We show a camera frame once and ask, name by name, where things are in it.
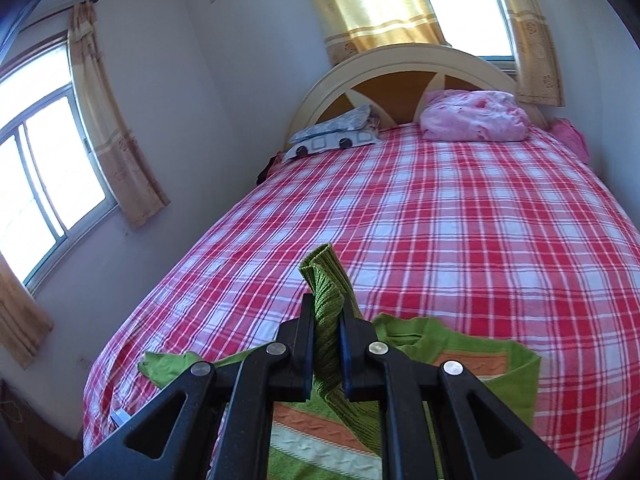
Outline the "dark wooden nightstand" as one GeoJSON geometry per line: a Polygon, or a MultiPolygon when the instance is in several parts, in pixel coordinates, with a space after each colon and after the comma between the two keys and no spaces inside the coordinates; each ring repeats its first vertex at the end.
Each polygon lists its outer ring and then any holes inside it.
{"type": "Polygon", "coordinates": [[[81,440],[46,422],[2,379],[2,479],[63,479],[81,457],[81,440]]]}

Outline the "side window left curtain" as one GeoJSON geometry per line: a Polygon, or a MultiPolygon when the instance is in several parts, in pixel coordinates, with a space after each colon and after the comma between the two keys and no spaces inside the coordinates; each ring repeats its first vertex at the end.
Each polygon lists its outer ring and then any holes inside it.
{"type": "Polygon", "coordinates": [[[1,344],[23,370],[32,364],[53,326],[50,315],[0,256],[1,344]]]}

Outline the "side window curtain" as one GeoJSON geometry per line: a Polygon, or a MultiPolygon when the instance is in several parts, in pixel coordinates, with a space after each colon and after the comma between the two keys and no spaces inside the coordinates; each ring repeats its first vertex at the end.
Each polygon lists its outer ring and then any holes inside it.
{"type": "Polygon", "coordinates": [[[0,256],[1,344],[23,370],[32,364],[53,326],[50,315],[0,256]]]}
{"type": "Polygon", "coordinates": [[[76,100],[105,181],[128,222],[138,228],[169,205],[125,122],[108,79],[91,2],[72,7],[67,47],[76,100]]]}

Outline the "grey white folded blanket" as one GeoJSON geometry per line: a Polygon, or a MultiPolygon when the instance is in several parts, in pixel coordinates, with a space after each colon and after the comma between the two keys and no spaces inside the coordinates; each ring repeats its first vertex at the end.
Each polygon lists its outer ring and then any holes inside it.
{"type": "Polygon", "coordinates": [[[293,134],[284,160],[378,143],[380,118],[370,105],[361,105],[326,122],[293,134]]]}

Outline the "side window right curtain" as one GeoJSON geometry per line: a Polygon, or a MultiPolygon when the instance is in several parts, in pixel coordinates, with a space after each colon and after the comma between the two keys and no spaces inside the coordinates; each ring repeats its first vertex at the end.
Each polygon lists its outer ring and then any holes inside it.
{"type": "Polygon", "coordinates": [[[105,181],[128,222],[138,228],[169,205],[125,122],[108,79],[91,2],[72,7],[67,47],[76,100],[105,181]]]}

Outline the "pink pillow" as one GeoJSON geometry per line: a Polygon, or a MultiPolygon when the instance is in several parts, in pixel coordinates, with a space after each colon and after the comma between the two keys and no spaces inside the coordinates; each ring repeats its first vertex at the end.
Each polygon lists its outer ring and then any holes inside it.
{"type": "Polygon", "coordinates": [[[521,142],[532,122],[509,92],[434,90],[420,115],[424,139],[442,142],[521,142]]]}

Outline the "side window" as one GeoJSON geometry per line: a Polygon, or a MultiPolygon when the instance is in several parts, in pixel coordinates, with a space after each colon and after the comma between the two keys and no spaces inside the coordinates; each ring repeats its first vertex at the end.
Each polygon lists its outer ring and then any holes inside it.
{"type": "Polygon", "coordinates": [[[115,207],[53,39],[1,73],[2,255],[35,290],[115,207]]]}

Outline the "cream wooden headboard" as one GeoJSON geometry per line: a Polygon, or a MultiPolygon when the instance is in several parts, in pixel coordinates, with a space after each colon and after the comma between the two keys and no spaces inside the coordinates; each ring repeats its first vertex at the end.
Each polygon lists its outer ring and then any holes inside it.
{"type": "Polygon", "coordinates": [[[494,64],[434,44],[395,44],[357,54],[318,80],[293,116],[285,142],[361,105],[378,114],[381,130],[415,125],[423,136],[419,120],[425,93],[434,90],[509,92],[533,124],[529,134],[547,127],[538,107],[521,102],[516,82],[494,64]]]}

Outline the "pink cloth beside bed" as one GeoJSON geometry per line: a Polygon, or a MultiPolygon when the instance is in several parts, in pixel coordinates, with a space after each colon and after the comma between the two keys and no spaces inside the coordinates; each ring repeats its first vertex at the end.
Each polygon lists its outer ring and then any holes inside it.
{"type": "Polygon", "coordinates": [[[589,164],[590,154],[585,137],[568,119],[554,118],[550,122],[549,132],[571,150],[583,164],[589,164]]]}

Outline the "back right beige curtain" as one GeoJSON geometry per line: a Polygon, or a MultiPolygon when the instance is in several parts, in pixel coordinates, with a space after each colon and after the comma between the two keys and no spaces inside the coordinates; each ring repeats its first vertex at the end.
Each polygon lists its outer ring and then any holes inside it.
{"type": "Polygon", "coordinates": [[[527,104],[564,106],[560,66],[538,1],[502,2],[514,47],[518,99],[527,104]]]}

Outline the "beige curtain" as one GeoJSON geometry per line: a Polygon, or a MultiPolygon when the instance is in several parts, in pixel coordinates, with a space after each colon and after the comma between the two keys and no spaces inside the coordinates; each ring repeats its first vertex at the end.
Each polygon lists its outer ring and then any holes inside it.
{"type": "Polygon", "coordinates": [[[538,1],[502,2],[514,47],[518,99],[527,104],[564,106],[560,66],[538,1]]]}
{"type": "Polygon", "coordinates": [[[447,41],[430,0],[311,0],[332,65],[390,44],[447,41]]]}

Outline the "back left beige curtain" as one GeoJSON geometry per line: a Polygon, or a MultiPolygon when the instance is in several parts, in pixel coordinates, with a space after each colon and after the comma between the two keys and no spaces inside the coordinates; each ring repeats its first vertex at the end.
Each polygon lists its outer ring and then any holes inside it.
{"type": "Polygon", "coordinates": [[[332,65],[390,44],[447,41],[430,0],[311,0],[332,65]]]}

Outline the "back window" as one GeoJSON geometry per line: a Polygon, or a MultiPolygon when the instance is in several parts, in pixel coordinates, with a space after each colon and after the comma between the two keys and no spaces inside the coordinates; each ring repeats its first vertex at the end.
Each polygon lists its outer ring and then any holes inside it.
{"type": "Polygon", "coordinates": [[[501,0],[430,0],[448,44],[494,61],[515,60],[501,0]]]}

